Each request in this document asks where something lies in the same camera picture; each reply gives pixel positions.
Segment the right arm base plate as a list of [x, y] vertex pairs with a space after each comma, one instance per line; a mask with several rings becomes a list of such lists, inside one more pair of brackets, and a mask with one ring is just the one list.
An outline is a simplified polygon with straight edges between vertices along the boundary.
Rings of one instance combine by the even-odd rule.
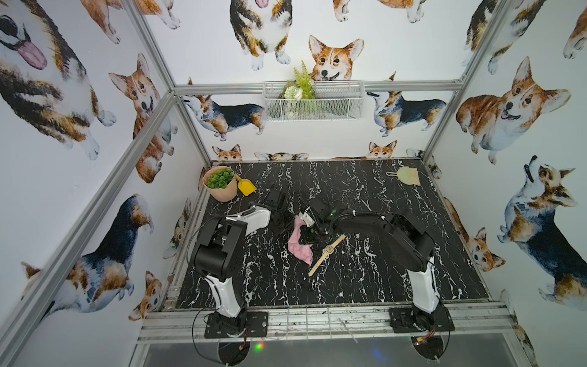
[[454, 323], [449, 311], [439, 304], [432, 313], [416, 307], [390, 308], [390, 326], [395, 333], [453, 332]]

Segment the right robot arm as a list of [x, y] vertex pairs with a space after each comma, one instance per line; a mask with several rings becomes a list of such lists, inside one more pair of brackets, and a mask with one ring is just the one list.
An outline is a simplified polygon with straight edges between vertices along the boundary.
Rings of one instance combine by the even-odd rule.
[[299, 216], [319, 236], [333, 233], [374, 237], [391, 251], [391, 260], [407, 274], [412, 288], [411, 318], [417, 328], [435, 321], [441, 303], [434, 275], [434, 237], [410, 211], [377, 213], [354, 209], [334, 210], [315, 199]]

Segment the pink cloth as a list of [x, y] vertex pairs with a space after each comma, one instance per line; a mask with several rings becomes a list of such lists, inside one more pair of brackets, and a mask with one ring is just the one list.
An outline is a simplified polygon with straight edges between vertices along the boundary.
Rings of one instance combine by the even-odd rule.
[[294, 217], [293, 232], [287, 242], [288, 251], [299, 260], [305, 262], [308, 265], [313, 263], [313, 252], [311, 245], [303, 245], [301, 241], [301, 228], [306, 226], [306, 223], [299, 217]]

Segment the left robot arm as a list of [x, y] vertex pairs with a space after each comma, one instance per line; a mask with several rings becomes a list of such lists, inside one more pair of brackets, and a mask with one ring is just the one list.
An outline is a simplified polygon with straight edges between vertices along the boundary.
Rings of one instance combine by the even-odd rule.
[[247, 237], [277, 224], [284, 216], [285, 199], [285, 192], [270, 189], [260, 203], [239, 213], [210, 217], [200, 226], [188, 264], [209, 285], [220, 316], [236, 319], [244, 313], [246, 306], [233, 278], [240, 272]]

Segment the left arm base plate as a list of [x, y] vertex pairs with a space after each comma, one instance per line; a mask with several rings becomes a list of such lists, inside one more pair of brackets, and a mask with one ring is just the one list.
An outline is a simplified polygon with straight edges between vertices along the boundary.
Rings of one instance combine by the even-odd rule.
[[215, 311], [206, 321], [206, 339], [266, 337], [268, 334], [268, 312], [242, 310], [234, 318], [225, 317]]

